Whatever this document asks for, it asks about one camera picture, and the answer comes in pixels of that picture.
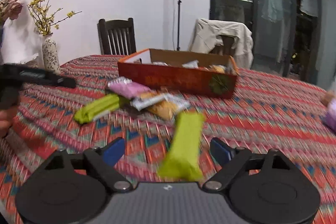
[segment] striped tablecloth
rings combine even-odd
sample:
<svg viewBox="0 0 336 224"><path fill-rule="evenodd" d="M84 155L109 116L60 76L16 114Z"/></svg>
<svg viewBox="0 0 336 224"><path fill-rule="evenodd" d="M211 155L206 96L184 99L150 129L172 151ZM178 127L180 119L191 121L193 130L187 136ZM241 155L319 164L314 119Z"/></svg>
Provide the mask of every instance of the striped tablecloth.
<svg viewBox="0 0 336 224"><path fill-rule="evenodd" d="M77 109L104 96L107 79L118 76L118 58L93 55L64 64L63 73L78 81L76 89L27 85L22 92L14 125L0 144L0 199L13 223L20 222L14 204L18 187L55 149L81 152L123 137L126 155L117 170L134 183L160 180L156 170L169 149L174 121L127 107L81 127L73 120ZM231 100L179 94L207 116L199 157L204 180L219 170L208 152L214 136L256 153L276 147L319 189L315 223L336 223L336 137L320 121L326 111L319 102L323 92L297 80L241 70Z"/></svg>

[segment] beige jacket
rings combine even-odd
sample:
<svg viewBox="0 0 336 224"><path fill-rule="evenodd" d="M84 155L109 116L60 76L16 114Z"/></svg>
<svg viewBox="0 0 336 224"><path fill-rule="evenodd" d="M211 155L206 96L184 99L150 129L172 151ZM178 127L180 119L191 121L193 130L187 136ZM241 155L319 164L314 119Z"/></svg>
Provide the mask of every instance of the beige jacket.
<svg viewBox="0 0 336 224"><path fill-rule="evenodd" d="M223 45L219 35L235 38L232 48L235 49L234 59L240 68L251 68L253 61L252 32L240 22L209 20L199 18L196 21L196 31L189 51L209 53L216 45Z"/></svg>

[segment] branch with yellow blossoms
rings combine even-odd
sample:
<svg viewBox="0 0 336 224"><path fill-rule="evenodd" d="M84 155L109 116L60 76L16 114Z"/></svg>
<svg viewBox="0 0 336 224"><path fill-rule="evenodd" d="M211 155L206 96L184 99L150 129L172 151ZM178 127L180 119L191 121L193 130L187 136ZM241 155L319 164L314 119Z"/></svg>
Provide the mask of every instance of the branch with yellow blossoms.
<svg viewBox="0 0 336 224"><path fill-rule="evenodd" d="M30 12L30 16L33 18L34 23L37 28L37 32L42 35L48 35L51 34L51 27L54 27L56 30L59 29L59 23L76 15L81 13L71 11L67 13L67 17L55 22L55 15L57 12L62 10L63 8L58 8L55 12L50 14L48 16L49 8L51 5L49 5L50 0L32 0L28 5L28 10Z"/></svg>

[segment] green leaf graphic on box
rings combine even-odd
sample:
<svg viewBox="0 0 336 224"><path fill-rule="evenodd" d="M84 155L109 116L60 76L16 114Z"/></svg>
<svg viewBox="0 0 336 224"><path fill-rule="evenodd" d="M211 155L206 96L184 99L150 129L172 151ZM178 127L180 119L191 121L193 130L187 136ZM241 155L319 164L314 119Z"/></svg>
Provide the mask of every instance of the green leaf graphic on box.
<svg viewBox="0 0 336 224"><path fill-rule="evenodd" d="M232 89L232 80L227 75L213 75L209 87L213 93L223 94Z"/></svg>

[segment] gray gripper base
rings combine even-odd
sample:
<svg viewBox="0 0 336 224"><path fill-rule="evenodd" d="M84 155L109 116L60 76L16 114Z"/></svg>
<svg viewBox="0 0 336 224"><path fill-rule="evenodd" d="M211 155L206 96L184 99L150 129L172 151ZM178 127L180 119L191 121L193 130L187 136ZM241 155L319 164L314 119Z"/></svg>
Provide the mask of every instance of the gray gripper base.
<svg viewBox="0 0 336 224"><path fill-rule="evenodd" d="M220 194L203 192L195 182L139 183L112 197L88 224L247 224Z"/></svg>

